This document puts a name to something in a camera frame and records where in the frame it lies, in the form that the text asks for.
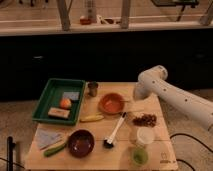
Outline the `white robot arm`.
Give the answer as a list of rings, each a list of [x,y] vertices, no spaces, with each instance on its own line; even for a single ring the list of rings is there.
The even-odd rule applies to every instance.
[[[155,93],[213,134],[213,102],[167,83],[167,77],[168,71],[162,65],[141,72],[133,90],[133,98],[142,100]]]

